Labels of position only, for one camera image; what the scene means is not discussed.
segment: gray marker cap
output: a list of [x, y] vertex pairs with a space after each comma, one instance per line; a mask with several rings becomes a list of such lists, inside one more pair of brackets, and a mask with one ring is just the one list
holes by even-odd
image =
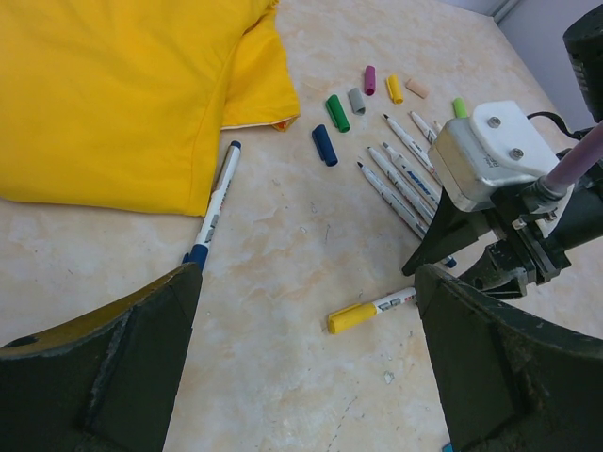
[[367, 108], [365, 107], [365, 100], [362, 97], [362, 91], [358, 88], [354, 88], [348, 92], [348, 97], [350, 98], [351, 111], [353, 111], [355, 115], [364, 115]]

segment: yellow marker cap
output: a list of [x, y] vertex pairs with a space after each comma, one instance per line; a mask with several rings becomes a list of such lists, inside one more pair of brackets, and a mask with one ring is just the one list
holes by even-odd
[[329, 333], [338, 334], [348, 330], [365, 320], [369, 320], [375, 314], [377, 314], [377, 308], [373, 303], [353, 304], [341, 311], [329, 314]]
[[400, 105], [402, 102], [404, 102], [402, 88], [399, 87], [398, 76], [394, 73], [387, 77], [387, 90], [389, 91], [389, 97], [392, 98], [394, 104]]

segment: marble table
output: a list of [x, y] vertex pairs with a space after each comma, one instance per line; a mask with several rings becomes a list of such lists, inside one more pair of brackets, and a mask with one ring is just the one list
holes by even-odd
[[[384, 140], [402, 149], [382, 113], [418, 138], [408, 112], [445, 122], [457, 96], [469, 108], [505, 99], [527, 113], [553, 106], [490, 18], [434, 0], [284, 0], [279, 9], [302, 116], [284, 134], [223, 134], [221, 148], [235, 138], [243, 154], [205, 270], [165, 449], [438, 450], [448, 433], [416, 308], [401, 306], [337, 336], [326, 331], [328, 313], [413, 283], [399, 268], [418, 240], [355, 162], [368, 162], [364, 148]], [[377, 93], [356, 117], [346, 93], [362, 86], [367, 64], [377, 68]], [[417, 77], [430, 97], [406, 92], [393, 105], [384, 84], [390, 73]], [[345, 135], [323, 106], [333, 93], [350, 113]], [[551, 123], [534, 122], [553, 149], [571, 145]], [[310, 138], [320, 123], [338, 152], [333, 168], [318, 160]], [[0, 343], [168, 272], [199, 225], [0, 202]], [[458, 253], [455, 274], [482, 247]], [[571, 268], [515, 305], [603, 337], [601, 251], [601, 240], [570, 251]]]

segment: screw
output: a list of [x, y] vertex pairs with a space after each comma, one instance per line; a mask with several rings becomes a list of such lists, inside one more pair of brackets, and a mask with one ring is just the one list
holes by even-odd
[[518, 218], [511, 223], [511, 225], [513, 226], [513, 229], [519, 231], [520, 229], [524, 229], [526, 226], [528, 226], [528, 223], [526, 223], [526, 221], [524, 221], [522, 218]]
[[500, 119], [496, 116], [493, 116], [488, 120], [488, 125], [493, 129], [497, 129], [500, 126]]
[[513, 148], [509, 152], [509, 155], [511, 156], [511, 158], [513, 160], [520, 160], [521, 157], [524, 156], [524, 152], [521, 149], [519, 149], [519, 148]]

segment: green marker cap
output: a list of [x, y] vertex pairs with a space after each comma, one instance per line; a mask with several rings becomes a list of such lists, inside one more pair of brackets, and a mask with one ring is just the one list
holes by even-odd
[[452, 101], [452, 106], [454, 107], [454, 116], [457, 118], [468, 118], [467, 115], [467, 107], [464, 106], [464, 100], [462, 97], [457, 97], [454, 101]]
[[334, 126], [339, 132], [345, 134], [350, 130], [350, 123], [348, 122], [348, 118], [346, 118], [346, 114], [344, 113], [343, 107], [336, 94], [327, 100], [327, 111], [333, 120]]

